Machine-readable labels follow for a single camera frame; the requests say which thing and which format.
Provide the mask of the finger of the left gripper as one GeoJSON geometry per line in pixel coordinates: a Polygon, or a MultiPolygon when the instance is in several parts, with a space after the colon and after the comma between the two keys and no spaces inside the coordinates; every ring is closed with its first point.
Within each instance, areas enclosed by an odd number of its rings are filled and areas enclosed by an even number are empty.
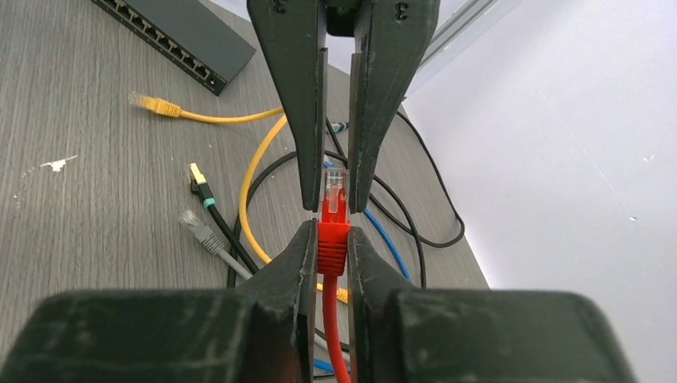
{"type": "Polygon", "coordinates": [[[349,208],[366,209],[379,151],[437,28],[438,1],[364,1],[350,72],[349,208]]]}
{"type": "Polygon", "coordinates": [[[317,212],[327,106],[325,6],[251,0],[247,11],[295,142],[303,208],[317,212]]]}

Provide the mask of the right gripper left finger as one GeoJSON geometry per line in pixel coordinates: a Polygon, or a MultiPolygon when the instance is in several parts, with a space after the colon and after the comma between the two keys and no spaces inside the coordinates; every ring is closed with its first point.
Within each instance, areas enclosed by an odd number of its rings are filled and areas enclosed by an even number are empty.
{"type": "Polygon", "coordinates": [[[310,382],[318,228],[235,288],[71,290],[43,299],[4,382],[310,382]]]}

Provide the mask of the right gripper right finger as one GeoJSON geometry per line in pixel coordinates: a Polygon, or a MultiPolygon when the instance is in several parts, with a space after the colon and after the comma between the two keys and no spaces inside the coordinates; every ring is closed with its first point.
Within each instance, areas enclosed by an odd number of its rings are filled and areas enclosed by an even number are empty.
{"type": "Polygon", "coordinates": [[[600,308],[562,291],[423,289],[348,235],[355,382],[634,382],[600,308]]]}

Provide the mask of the dark grey network switch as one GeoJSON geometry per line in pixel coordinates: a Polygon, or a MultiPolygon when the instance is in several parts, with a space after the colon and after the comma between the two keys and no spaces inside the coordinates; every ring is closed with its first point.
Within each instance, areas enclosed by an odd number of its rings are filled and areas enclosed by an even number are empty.
{"type": "Polygon", "coordinates": [[[93,4],[216,96],[256,52],[199,1],[93,0],[93,4]]]}

